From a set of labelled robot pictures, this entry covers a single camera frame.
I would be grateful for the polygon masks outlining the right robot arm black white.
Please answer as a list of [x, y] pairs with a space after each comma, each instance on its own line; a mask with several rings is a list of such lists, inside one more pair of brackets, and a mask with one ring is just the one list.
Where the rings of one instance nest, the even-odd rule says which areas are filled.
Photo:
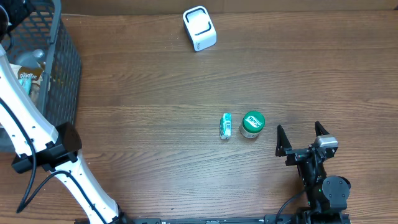
[[[323, 163], [334, 157], [338, 140], [320, 122], [315, 122], [316, 138], [307, 148], [294, 149], [281, 125], [277, 127], [275, 155], [285, 157], [287, 166], [296, 166], [303, 190], [288, 199], [275, 215], [275, 223], [350, 223], [347, 209], [351, 183], [342, 176], [327, 176]], [[282, 217], [285, 207], [307, 196], [307, 207], [298, 208], [288, 219]]]

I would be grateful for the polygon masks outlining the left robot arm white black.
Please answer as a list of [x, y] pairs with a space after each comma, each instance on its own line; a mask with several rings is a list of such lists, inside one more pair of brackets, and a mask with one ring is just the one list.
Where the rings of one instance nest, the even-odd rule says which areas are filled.
[[125, 223], [119, 205], [88, 168], [74, 123], [81, 58], [60, 1], [1, 2], [1, 147], [20, 174], [39, 167], [57, 178], [88, 223]]

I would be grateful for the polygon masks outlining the small green white carton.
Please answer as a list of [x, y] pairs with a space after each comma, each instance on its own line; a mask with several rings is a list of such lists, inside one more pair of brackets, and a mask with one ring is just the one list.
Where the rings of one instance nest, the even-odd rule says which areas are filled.
[[223, 113], [220, 119], [220, 139], [229, 140], [232, 136], [232, 114]]

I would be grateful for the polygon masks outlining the silver capped yellow drink bottle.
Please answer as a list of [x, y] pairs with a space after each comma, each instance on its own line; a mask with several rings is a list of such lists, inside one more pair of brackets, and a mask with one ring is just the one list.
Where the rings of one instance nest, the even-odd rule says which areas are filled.
[[45, 68], [45, 52], [42, 49], [24, 52], [16, 58], [15, 64], [31, 69]]

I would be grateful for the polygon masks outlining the green lidded jar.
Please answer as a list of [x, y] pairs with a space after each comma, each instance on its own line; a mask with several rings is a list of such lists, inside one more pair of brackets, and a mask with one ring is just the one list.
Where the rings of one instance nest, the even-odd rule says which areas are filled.
[[258, 137], [266, 124], [262, 113], [258, 111], [249, 111], [243, 117], [239, 130], [241, 134], [248, 139]]

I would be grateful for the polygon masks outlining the brown pantree snack bag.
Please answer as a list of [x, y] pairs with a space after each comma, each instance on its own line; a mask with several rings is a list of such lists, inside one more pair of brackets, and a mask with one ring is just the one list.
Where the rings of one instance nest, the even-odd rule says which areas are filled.
[[32, 100], [33, 104], [37, 106], [40, 95], [40, 84], [43, 81], [43, 68], [31, 69], [27, 67], [22, 67], [20, 65], [11, 64], [12, 71], [14, 72], [16, 78], [31, 78], [32, 86], [30, 89], [30, 94], [28, 95]]

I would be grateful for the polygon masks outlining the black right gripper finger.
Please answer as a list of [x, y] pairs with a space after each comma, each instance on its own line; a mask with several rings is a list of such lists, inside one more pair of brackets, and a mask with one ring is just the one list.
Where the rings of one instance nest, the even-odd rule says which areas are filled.
[[330, 133], [322, 126], [322, 124], [319, 121], [315, 122], [315, 132], [316, 136], [323, 136], [323, 135], [329, 135]]
[[277, 144], [275, 154], [277, 156], [286, 156], [287, 151], [292, 150], [292, 146], [285, 134], [285, 131], [281, 125], [277, 127]]

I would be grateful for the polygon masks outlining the teal snack wrapper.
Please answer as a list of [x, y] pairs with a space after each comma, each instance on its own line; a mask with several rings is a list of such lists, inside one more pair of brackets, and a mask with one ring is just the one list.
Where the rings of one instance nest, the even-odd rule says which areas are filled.
[[21, 78], [19, 79], [19, 83], [21, 84], [22, 88], [26, 92], [27, 95], [30, 94], [30, 89], [32, 86], [32, 79], [31, 78]]

